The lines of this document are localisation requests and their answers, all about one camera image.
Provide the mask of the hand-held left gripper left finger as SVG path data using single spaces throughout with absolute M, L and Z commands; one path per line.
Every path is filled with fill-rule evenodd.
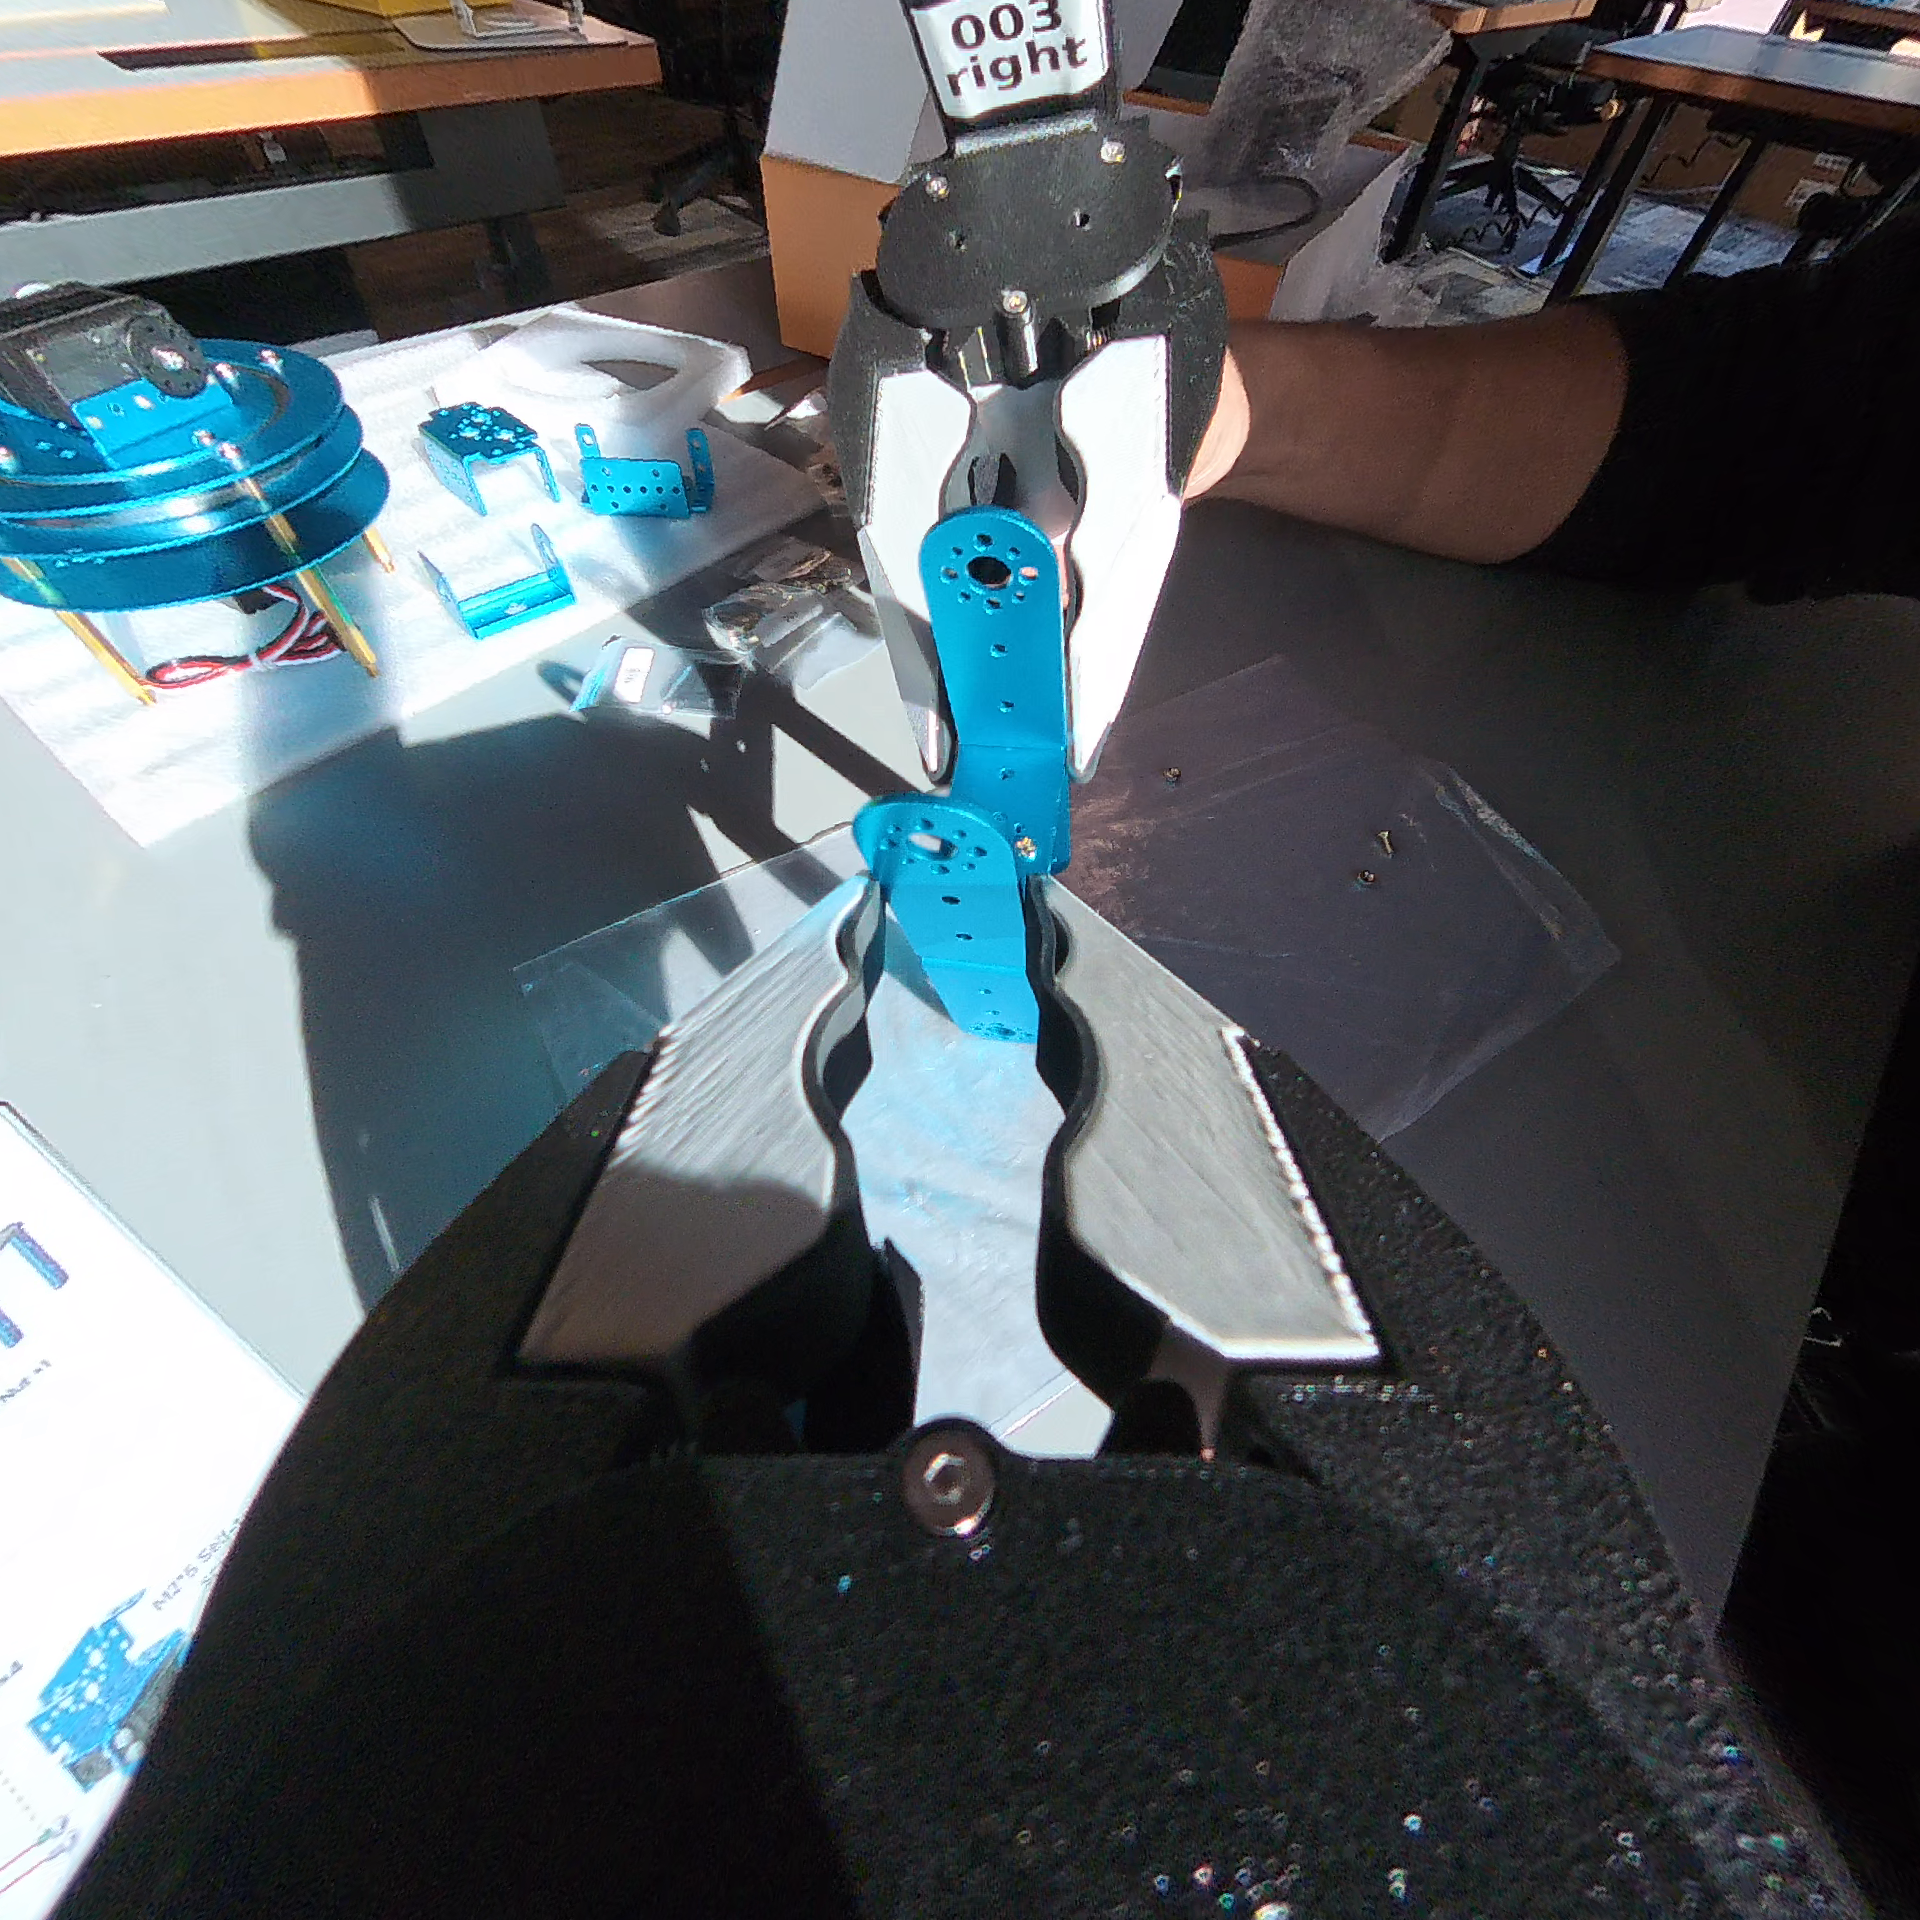
M 518 1355 L 827 1374 L 874 1256 L 842 1110 L 872 1064 L 877 886 L 846 881 L 658 1038 Z

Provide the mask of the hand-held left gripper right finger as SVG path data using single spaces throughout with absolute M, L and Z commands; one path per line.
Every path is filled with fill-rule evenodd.
M 1062 1102 L 1037 1313 L 1110 1408 L 1186 1392 L 1214 1453 L 1242 1374 L 1347 1374 L 1381 1337 L 1257 1083 L 1242 1028 L 1055 881 L 1033 881 L 1037 1065 Z

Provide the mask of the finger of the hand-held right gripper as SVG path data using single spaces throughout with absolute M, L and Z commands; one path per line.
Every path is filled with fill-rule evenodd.
M 1075 614 L 1064 641 L 1069 765 L 1087 779 L 1134 682 L 1176 544 L 1168 481 L 1168 339 L 1106 342 L 1057 388 L 1057 436 L 1075 461 L 1067 538 Z
M 945 482 L 968 436 L 970 400 L 937 373 L 890 373 L 877 385 L 870 504 L 859 515 L 857 541 L 904 720 L 931 784 L 945 779 L 952 731 L 928 621 L 920 544 L 945 517 Z

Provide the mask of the blue metal bracket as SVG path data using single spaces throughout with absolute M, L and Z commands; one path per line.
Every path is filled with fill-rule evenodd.
M 1069 861 L 1062 577 L 1026 517 L 970 508 L 931 526 L 918 571 L 954 731 L 938 795 L 865 805 L 854 842 L 947 1017 L 1033 1042 L 1023 892 Z

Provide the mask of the grey desk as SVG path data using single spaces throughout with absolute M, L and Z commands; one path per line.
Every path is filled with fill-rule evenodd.
M 1621 963 L 1387 1145 L 1736 1565 L 1914 952 L 1914 606 L 1755 609 L 1186 518 L 1130 712 L 1280 658 L 1453 765 Z M 915 772 L 890 675 L 712 744 L 535 666 L 133 846 L 5 716 L 5 1102 L 294 1385 L 550 1120 L 513 969 Z

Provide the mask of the brown office desk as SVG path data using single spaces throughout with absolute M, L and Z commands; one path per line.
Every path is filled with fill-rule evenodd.
M 1807 259 L 1824 240 L 1834 243 L 1834 257 L 1846 257 L 1914 192 L 1914 61 L 1824 38 L 1703 28 L 1597 45 L 1589 50 L 1582 75 L 1614 83 L 1641 102 L 1641 115 L 1621 153 L 1606 152 L 1591 166 L 1591 184 L 1599 192 L 1551 283 L 1549 305 L 1579 294 L 1682 105 L 1707 108 L 1715 126 L 1746 134 L 1746 148 L 1671 266 L 1665 286 L 1694 269 L 1768 146 L 1846 153 L 1880 186 L 1875 200 L 1856 203 L 1843 228 L 1826 224 L 1801 230 L 1789 264 Z

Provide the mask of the pile of small screw bags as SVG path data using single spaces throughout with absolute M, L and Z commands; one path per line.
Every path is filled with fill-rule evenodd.
M 782 540 L 735 571 L 699 614 L 663 627 L 627 614 L 582 675 L 555 666 L 545 676 L 576 713 L 715 723 L 750 680 L 808 689 L 880 645 L 864 571 L 830 549 Z

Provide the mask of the open white cardboard box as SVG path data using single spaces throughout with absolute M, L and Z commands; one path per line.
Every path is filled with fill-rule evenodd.
M 915 38 L 897 3 L 785 6 L 771 121 L 761 153 L 774 299 L 785 346 L 827 354 L 851 277 L 874 260 L 880 212 L 906 166 L 943 152 Z M 1360 131 L 1312 184 L 1307 224 L 1216 254 L 1233 320 L 1333 318 L 1343 272 L 1377 259 L 1377 226 L 1407 145 Z

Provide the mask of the white foam block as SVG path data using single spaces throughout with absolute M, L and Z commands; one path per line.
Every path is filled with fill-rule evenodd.
M 733 342 L 702 333 L 617 320 L 579 307 L 552 307 L 517 328 L 471 363 L 489 388 L 542 400 L 687 400 L 695 413 L 750 377 L 751 362 Z

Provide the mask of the large clear plastic bag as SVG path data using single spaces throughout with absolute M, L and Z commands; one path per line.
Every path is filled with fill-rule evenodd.
M 1184 769 L 1176 786 L 1160 781 L 1170 763 Z M 1392 829 L 1397 857 L 1381 857 L 1375 829 Z M 1280 662 L 1123 723 L 1106 770 L 1071 805 L 1071 846 L 1071 868 L 1043 881 L 1233 1019 L 1251 1064 L 1257 1042 L 1287 1054 L 1373 1136 L 1426 1113 L 1614 957 L 1589 907 L 1449 769 L 1342 723 Z M 1360 868 L 1381 875 L 1375 890 L 1352 886 Z M 846 881 L 874 882 L 854 829 L 831 827 L 531 963 L 518 981 L 555 1068 L 578 1088 L 646 1046 L 641 1082 L 671 1022 Z M 857 1412 L 899 1395 L 904 1422 L 974 1425 L 1019 1453 L 1093 1456 L 1110 1442 L 1112 1408 L 1053 1354 L 1037 1313 L 1041 1172 L 1064 1120 L 1040 1077 L 1040 1030 L 1008 1042 L 957 1026 L 874 886 L 870 1068 L 842 1131 L 874 1256 L 870 1308 L 903 1331 L 877 1384 L 848 1395 Z M 1277 1100 L 1266 1104 L 1277 1117 Z M 1381 1337 L 1381 1364 L 1274 1374 L 1312 1385 L 1375 1377 L 1387 1368 L 1384 1288 L 1360 1278 L 1354 1233 L 1333 1228 L 1330 1178 L 1307 1176 L 1304 1150 L 1280 1128 Z M 531 1364 L 520 1341 L 539 1304 L 518 1339 L 526 1369 L 649 1377 L 686 1412 L 723 1384 L 753 1385 L 825 1417 L 830 1374 Z

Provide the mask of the bubble wrap piece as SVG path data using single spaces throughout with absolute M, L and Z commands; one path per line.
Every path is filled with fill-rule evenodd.
M 1194 153 L 1199 186 L 1318 181 L 1347 137 L 1414 90 L 1449 29 L 1410 3 L 1251 3 Z

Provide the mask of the small blue metal part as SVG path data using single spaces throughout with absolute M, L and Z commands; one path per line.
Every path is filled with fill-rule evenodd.
M 417 424 L 417 436 L 433 475 L 479 517 L 489 515 L 489 505 L 477 484 L 477 472 L 517 459 L 535 459 L 545 494 L 560 501 L 560 484 L 539 434 L 501 406 L 474 400 L 439 406 Z

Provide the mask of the white instruction sheet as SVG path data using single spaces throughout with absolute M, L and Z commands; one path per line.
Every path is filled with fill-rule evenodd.
M 299 1408 L 5 1109 L 2 1916 L 99 1835 Z

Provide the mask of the blue eared servo bracket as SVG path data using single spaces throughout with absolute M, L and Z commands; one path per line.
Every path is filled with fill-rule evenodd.
M 661 517 L 683 521 L 712 505 L 712 457 L 706 432 L 686 432 L 687 461 L 611 457 L 587 424 L 576 424 L 582 505 L 595 517 Z

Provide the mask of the blue plain U bracket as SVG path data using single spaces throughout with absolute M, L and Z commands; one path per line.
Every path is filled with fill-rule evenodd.
M 530 577 L 469 597 L 458 597 L 445 571 L 431 558 L 417 554 L 443 609 L 471 638 L 491 641 L 528 620 L 578 604 L 566 568 L 542 523 L 530 523 L 530 540 L 539 558 L 539 568 Z

